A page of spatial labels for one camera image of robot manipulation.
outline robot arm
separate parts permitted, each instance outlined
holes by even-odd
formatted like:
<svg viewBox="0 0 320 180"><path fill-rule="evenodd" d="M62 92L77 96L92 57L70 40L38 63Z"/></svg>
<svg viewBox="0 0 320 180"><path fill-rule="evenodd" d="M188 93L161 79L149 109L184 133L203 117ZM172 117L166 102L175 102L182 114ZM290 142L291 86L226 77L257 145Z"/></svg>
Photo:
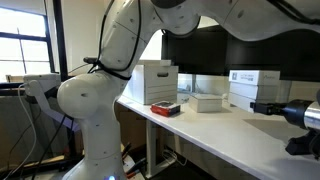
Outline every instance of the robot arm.
<svg viewBox="0 0 320 180"><path fill-rule="evenodd" d="M280 1L283 0L112 1L96 63L98 70L64 82L58 91L61 109L74 117L82 129L85 149L84 160L64 179L125 179L113 103L154 32L162 29L183 37L197 28L200 16L215 19L235 37L247 41L301 28L320 32L320 26L311 25L316 22L305 23L307 19L301 17L297 21L272 4ZM319 1L288 2L306 17L320 17Z"/></svg>
<svg viewBox="0 0 320 180"><path fill-rule="evenodd" d="M250 106L256 113L284 116L290 124L309 130L302 137L291 138L286 151L291 155L313 154L316 159L319 159L320 106L318 102L293 100L286 104L251 103Z"/></svg>

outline cable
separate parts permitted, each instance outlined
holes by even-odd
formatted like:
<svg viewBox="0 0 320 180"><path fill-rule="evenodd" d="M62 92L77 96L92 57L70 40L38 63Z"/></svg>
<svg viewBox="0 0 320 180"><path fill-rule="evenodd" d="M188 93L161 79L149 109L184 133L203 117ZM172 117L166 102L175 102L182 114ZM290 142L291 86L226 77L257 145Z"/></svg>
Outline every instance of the cable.
<svg viewBox="0 0 320 180"><path fill-rule="evenodd" d="M40 158L40 160L39 160L39 162L38 162L37 168L36 168L36 170L34 171L34 173L33 173L33 175L32 175L32 180L34 180L34 178L36 177L36 174L37 174L37 172L39 171L39 168L40 168L40 166L41 166L41 162L42 162L44 156L46 155L46 153L48 152L48 150L49 150L52 142L53 142L54 139L57 137L57 135L58 135L58 133L59 133L59 131L60 131L60 129L61 129L63 123L64 123L64 120L66 119L66 117L67 117L66 115L63 116L63 118L62 118L62 120L61 120L61 122L60 122L60 125L59 125L58 129L56 130L56 132L55 132L55 134L53 135L53 137L51 138L48 146L47 146L46 149L44 150L44 152L43 152L43 154L42 154L42 156L41 156L41 158Z"/></svg>
<svg viewBox="0 0 320 180"><path fill-rule="evenodd" d="M27 115L27 117L28 117L28 120L29 120L29 122L30 122L30 125L31 125L31 127L32 127L33 134L34 134L34 141L33 141L32 148L31 148L29 154L27 155L27 157L22 161L22 163L21 163L17 168L15 168L15 169L13 169L12 171L10 171L10 173L9 173L9 174L7 175L7 177L4 178L4 179L8 179L8 178L9 178L11 175L13 175L23 164L25 164L25 162L28 160L28 158L29 158L30 155L32 154L32 152L33 152L33 150L34 150L34 148L35 148L35 146L36 146L36 142L37 142L36 129L35 129L35 127L34 127L34 124L33 124L33 122L32 122L32 119L31 119L31 117L30 117L30 115L29 115L26 107L24 106L24 104L23 104L23 102L22 102L22 100L21 100L20 89L21 89L21 87L24 86L24 85L25 85L25 84L21 84L21 85L18 87L18 97L19 97L19 101L20 101L20 103L21 103L21 106L22 106L23 110L25 111L25 113L26 113L26 115Z"/></svg>
<svg viewBox="0 0 320 180"><path fill-rule="evenodd" d="M298 9L293 7L285 0L267 0L269 3L278 8L290 19L303 24L320 25L320 19L311 19L302 14Z"/></svg>
<svg viewBox="0 0 320 180"><path fill-rule="evenodd" d="M181 166L185 166L188 162L188 159L185 158L184 163L178 160L178 156L174 151L170 151L168 149L164 149L162 152L162 157L170 164L170 161L168 160L170 157L174 159L175 162L178 162Z"/></svg>
<svg viewBox="0 0 320 180"><path fill-rule="evenodd" d="M69 145L70 141L72 140L72 136L74 135L74 131L73 131L74 119L71 119L71 120L72 120L71 126L70 126L71 132L70 132L70 134L69 134L69 139L68 139L68 142L67 142L67 144L64 146L64 148L63 148L62 151L64 151L64 150L66 149L66 147Z"/></svg>
<svg viewBox="0 0 320 180"><path fill-rule="evenodd" d="M122 69L111 69L111 70L114 70L114 71L125 71L131 66L131 64L133 62L134 56L136 55L136 52L137 52L137 48L138 48L138 45L139 45L140 34L141 34L141 24L142 24L141 16L142 15L141 15L141 2L140 2L140 0L138 0L138 9L139 9L139 27L138 27L138 34L137 34L136 43L134 45L134 49L133 49L133 53L132 53L131 59L130 59L129 63L127 64L127 66L125 68L122 68Z"/></svg>
<svg viewBox="0 0 320 180"><path fill-rule="evenodd" d="M109 5L108 5L108 8L107 8L106 12L105 12L104 15L103 15L102 23L101 23L101 29L100 29L100 37L99 37L98 58L97 58L96 63L93 64L93 66L90 68L90 70L88 71L88 73L92 73L91 71L97 66L97 62L98 62L99 59L100 59L101 47L102 47L103 30L104 30L104 26L105 26L105 22L106 22L107 16L108 16L108 14L109 14L109 12L110 12L110 9L111 9L113 3L114 3L114 0L111 0L111 2L110 2Z"/></svg>
<svg viewBox="0 0 320 180"><path fill-rule="evenodd" d="M18 164L10 164L9 168L10 167L15 168L18 166L19 166ZM4 166L4 167L0 168L0 172L1 172L0 179L2 179L2 176L4 176L6 174L6 172L8 172L8 166Z"/></svg>
<svg viewBox="0 0 320 180"><path fill-rule="evenodd" d="M34 119L33 123L35 123L40 115L41 115L41 109L39 111L39 114L37 115L37 117ZM21 133L19 139L16 141L16 143L12 146L12 148L10 149L9 151L9 157L8 157L8 161L7 161L7 171L9 170L9 166L10 166L10 159L11 159L11 155L12 155L12 152L13 150L16 148L16 146L18 145L18 143L20 142L20 140L22 139L22 137L24 136L24 134L29 130L29 128L31 127L31 125L29 125L27 128L24 129L24 131Z"/></svg>
<svg viewBox="0 0 320 180"><path fill-rule="evenodd" d="M103 24L102 24L102 28L104 28L105 19L106 19L107 14L109 13L109 10L110 10L109 7L108 7L108 9L107 9L106 14L104 15L104 19L103 19L104 21L103 21ZM134 57L135 57L135 55L136 55L137 48L138 48L138 45L139 45L140 34L141 34L141 25L142 25L142 15L141 15L142 13L141 13L141 1L140 1L140 0L138 0L138 9L139 9L139 26L138 26L138 33L137 33L136 42L135 42L135 45L134 45L134 48L133 48L133 53L132 53L132 55L131 55L130 61L129 61L129 63L127 64L127 66L124 67L124 68L120 68L120 69L108 68L108 67L105 67L105 66L100 62L99 59L100 59L100 54L101 54L101 41L102 41L102 32L103 32L103 29L101 28L100 44L99 44L99 55L98 55L97 63L91 68L91 70L92 70L96 65L98 65L102 70L104 70L105 72L107 72L107 73L109 73L109 74L111 74L111 75L113 75L113 76L115 76L115 77L118 77L118 78L120 78L120 79L122 79L122 80L130 80L131 76L130 76L130 77L125 77L125 76L122 76L122 75L120 75L120 74L118 74L118 73L116 73L116 72L114 72L114 71L121 72L121 71L127 70L127 69L131 66L131 64L132 64L132 62L133 62L133 60L134 60Z"/></svg>
<svg viewBox="0 0 320 180"><path fill-rule="evenodd" d="M77 68L74 68L73 70L69 71L68 74L70 74L70 73L72 73L72 72L74 72L74 71L76 71L76 70L78 70L78 69L80 69L80 68L82 68L82 67L84 67L84 66L88 66L88 65L89 65L89 64L84 64L84 65L81 65L81 66L79 66L79 67L77 67Z"/></svg>
<svg viewBox="0 0 320 180"><path fill-rule="evenodd" d="M43 0L43 3L44 3L44 10L45 10L46 16L48 16L48 9L47 9L47 2L46 2L46 0Z"/></svg>

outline black monitor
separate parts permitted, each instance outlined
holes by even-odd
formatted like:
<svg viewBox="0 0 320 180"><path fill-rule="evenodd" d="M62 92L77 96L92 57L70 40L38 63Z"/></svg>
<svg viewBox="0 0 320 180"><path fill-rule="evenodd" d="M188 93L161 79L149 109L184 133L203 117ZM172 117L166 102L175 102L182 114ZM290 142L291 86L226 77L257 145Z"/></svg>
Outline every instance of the black monitor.
<svg viewBox="0 0 320 180"><path fill-rule="evenodd" d="M180 73L228 75L230 70L278 70L281 80L320 82L320 34L294 30L247 42L221 26L198 29L179 39L162 37L162 59Z"/></svg>
<svg viewBox="0 0 320 180"><path fill-rule="evenodd" d="M279 70L281 80L320 82L320 34L294 30L255 42L229 34L229 70Z"/></svg>
<svg viewBox="0 0 320 180"><path fill-rule="evenodd" d="M190 37L162 36L162 59L179 66L179 73L225 75L228 33L221 26L197 29Z"/></svg>

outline window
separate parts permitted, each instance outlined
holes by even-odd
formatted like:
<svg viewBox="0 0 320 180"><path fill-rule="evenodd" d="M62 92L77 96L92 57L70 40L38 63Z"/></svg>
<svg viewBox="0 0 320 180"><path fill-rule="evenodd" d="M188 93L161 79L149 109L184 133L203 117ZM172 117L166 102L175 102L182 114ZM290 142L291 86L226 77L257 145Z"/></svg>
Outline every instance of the window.
<svg viewBox="0 0 320 180"><path fill-rule="evenodd" d="M54 72L46 16L0 8L0 82Z"/></svg>

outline white table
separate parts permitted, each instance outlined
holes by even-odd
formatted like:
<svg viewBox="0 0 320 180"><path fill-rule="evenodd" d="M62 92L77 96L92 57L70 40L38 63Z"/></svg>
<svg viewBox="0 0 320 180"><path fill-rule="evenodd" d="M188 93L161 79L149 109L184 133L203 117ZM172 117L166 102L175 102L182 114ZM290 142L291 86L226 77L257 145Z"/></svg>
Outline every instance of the white table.
<svg viewBox="0 0 320 180"><path fill-rule="evenodd" d="M224 102L219 113L196 113L183 104L179 115L166 118L126 97L118 102L149 120L148 177L168 166L155 164L155 123L259 179L320 179L320 163L311 155L291 156L285 151L291 137L307 131L289 125L283 117L251 114Z"/></svg>

